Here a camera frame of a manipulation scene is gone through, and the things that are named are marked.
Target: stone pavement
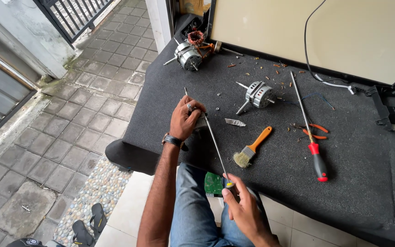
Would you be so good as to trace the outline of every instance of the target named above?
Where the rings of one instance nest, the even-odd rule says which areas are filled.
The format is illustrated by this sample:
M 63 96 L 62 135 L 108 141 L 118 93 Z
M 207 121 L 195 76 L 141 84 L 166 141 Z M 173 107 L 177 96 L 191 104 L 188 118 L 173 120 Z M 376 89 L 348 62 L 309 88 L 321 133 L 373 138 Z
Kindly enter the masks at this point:
M 115 7 L 64 79 L 42 89 L 50 103 L 0 156 L 0 246 L 50 240 L 105 147 L 123 137 L 157 57 L 146 9 L 139 0 Z

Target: black sandal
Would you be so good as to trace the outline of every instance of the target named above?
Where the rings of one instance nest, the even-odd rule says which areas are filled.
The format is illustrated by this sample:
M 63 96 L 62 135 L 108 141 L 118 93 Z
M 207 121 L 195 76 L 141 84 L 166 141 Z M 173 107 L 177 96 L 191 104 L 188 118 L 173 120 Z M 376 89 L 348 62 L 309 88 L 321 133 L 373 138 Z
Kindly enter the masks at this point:
M 102 233 L 104 227 L 106 226 L 106 216 L 103 212 L 103 207 L 101 203 L 96 203 L 92 205 L 91 208 L 92 217 L 89 221 L 91 229 L 94 231 L 94 239 L 98 240 L 100 234 Z
M 74 222 L 74 224 L 72 225 L 72 230 L 74 232 L 74 236 L 72 237 L 72 241 L 74 244 L 78 244 L 79 247 L 95 246 L 95 240 L 86 229 L 83 221 L 78 220 Z

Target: man's right hand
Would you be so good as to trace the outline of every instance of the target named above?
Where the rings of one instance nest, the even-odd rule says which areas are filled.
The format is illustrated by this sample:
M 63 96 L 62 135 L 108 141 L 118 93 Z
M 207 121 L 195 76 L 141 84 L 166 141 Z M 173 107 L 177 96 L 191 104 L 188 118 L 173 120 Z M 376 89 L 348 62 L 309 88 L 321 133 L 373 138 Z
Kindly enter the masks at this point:
M 239 177 L 229 174 L 230 180 L 236 185 L 240 202 L 234 199 L 233 194 L 227 189 L 222 190 L 223 200 L 228 204 L 230 220 L 236 222 L 237 227 L 251 240 L 256 247 L 280 246 L 272 234 L 265 228 L 260 217 L 259 208 L 255 197 L 249 193 L 246 185 Z

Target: black watch strap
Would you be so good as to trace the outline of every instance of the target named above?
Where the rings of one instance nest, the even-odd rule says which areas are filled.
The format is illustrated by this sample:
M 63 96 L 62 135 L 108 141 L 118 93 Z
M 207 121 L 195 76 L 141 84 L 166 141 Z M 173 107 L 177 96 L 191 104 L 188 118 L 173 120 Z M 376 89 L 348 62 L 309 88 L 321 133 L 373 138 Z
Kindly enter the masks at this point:
M 162 144 L 163 145 L 164 145 L 165 142 L 172 143 L 173 145 L 178 146 L 183 151 L 188 151 L 188 147 L 187 147 L 187 145 L 185 145 L 185 143 L 183 141 L 179 140 L 176 137 L 173 137 L 173 136 L 169 135 L 168 132 L 162 138 Z

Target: black carpet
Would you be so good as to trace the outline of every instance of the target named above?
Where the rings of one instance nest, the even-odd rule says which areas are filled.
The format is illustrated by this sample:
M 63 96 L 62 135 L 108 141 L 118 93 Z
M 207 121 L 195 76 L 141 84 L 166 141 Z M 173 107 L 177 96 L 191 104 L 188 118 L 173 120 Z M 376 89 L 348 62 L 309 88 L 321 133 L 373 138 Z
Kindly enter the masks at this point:
M 255 60 L 247 55 L 237 59 L 227 52 L 205 59 L 196 72 L 186 71 L 176 62 L 164 67 L 163 63 L 173 57 L 176 47 L 176 42 L 171 40 L 149 66 L 124 142 L 155 155 L 161 153 L 162 136 L 168 131 L 173 109 L 187 87 L 189 96 L 207 107 L 228 172 L 241 177 L 251 188 L 311 218 L 379 246 L 395 246 L 395 133 L 375 124 L 379 116 L 370 97 L 327 86 L 308 73 L 299 73 L 298 68 L 277 68 L 273 66 L 277 62 Z M 231 63 L 236 66 L 228 68 Z M 294 132 L 293 128 L 288 131 L 289 123 L 303 123 L 298 107 L 277 101 L 265 109 L 249 105 L 247 112 L 236 115 L 246 92 L 236 81 L 247 86 L 265 81 L 278 97 L 296 102 L 295 89 L 289 87 L 290 70 L 296 74 L 302 96 L 319 92 L 336 109 L 319 95 L 303 100 L 311 121 L 330 131 L 325 134 L 315 130 L 316 134 L 328 137 L 318 141 L 329 171 L 326 183 L 318 182 L 313 173 L 308 137 L 298 143 L 298 138 L 305 134 Z M 239 119 L 246 126 L 228 125 L 224 118 Z M 228 161 L 234 152 L 252 144 L 267 126 L 273 131 L 262 143 L 252 166 L 242 169 Z M 180 161 L 219 175 L 223 173 L 208 133 L 193 134 L 186 143 L 190 151 L 181 152 Z M 135 171 L 154 172 L 153 153 L 149 161 L 145 155 L 139 155 L 140 159 L 126 162 L 120 156 L 125 153 L 121 145 L 121 140 L 109 145 L 107 156 L 111 161 Z

